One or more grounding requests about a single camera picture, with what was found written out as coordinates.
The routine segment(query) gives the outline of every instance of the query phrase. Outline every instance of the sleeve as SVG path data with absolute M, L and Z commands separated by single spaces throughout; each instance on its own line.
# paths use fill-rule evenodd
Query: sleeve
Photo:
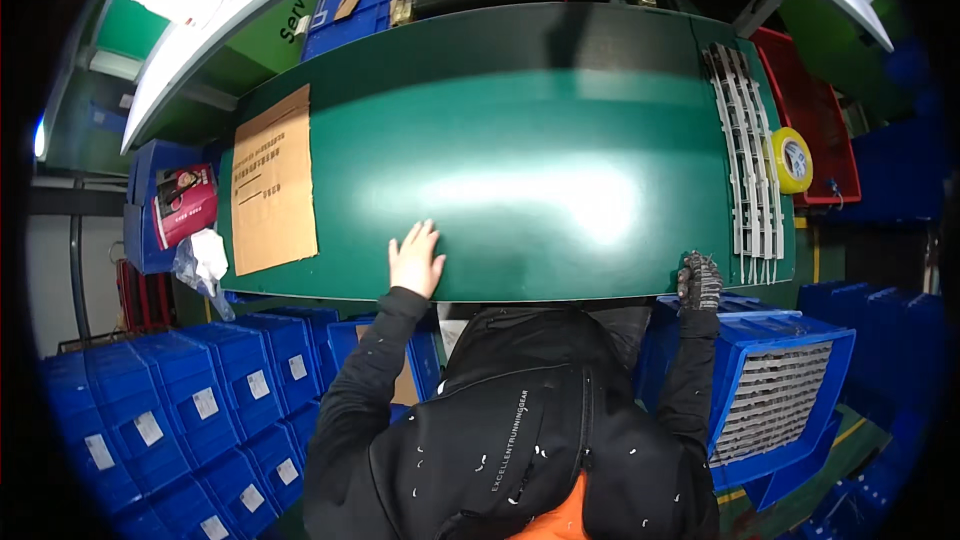
M 689 512 L 690 538 L 719 536 L 720 513 L 708 464 L 711 394 L 714 387 L 714 340 L 720 320 L 711 310 L 682 308 L 679 348 L 656 408 L 656 421 L 674 435 L 686 453 L 694 500 Z
M 311 505 L 342 504 L 354 470 L 369 468 L 367 449 L 390 425 L 390 401 L 406 344 L 428 305 L 420 294 L 398 286 L 380 297 L 373 324 L 320 402 L 317 429 L 307 447 L 304 515 Z

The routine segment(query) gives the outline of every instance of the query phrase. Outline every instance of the zipper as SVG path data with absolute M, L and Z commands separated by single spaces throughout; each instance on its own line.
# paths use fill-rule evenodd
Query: zipper
M 591 431 L 594 427 L 594 385 L 591 381 L 593 373 L 590 367 L 583 367 L 583 396 L 580 415 L 580 456 L 570 475 L 570 487 L 580 475 L 580 470 L 590 470 L 594 458 L 591 455 Z

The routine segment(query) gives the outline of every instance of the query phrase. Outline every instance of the red plastic bin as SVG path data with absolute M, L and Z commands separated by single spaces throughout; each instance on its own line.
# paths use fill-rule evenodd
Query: red plastic bin
M 799 132 L 813 157 L 813 182 L 806 192 L 793 195 L 793 204 L 807 207 L 859 202 L 857 162 L 834 88 L 810 75 L 790 36 L 761 27 L 750 41 L 756 45 L 770 80 L 780 122 Z M 834 192 L 831 181 L 840 195 Z

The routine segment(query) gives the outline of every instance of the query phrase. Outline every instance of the knit work glove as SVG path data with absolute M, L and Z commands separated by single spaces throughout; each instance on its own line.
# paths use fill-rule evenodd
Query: knit work glove
M 710 257 L 697 251 L 683 258 L 685 267 L 677 274 L 677 295 L 682 309 L 716 313 L 723 290 L 723 278 Z

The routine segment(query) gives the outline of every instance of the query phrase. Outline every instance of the yellow tape roll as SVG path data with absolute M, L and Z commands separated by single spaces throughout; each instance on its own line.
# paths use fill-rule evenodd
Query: yellow tape roll
M 773 133 L 770 141 L 780 193 L 797 195 L 806 192 L 813 181 L 813 158 L 803 136 L 792 127 L 781 127 Z

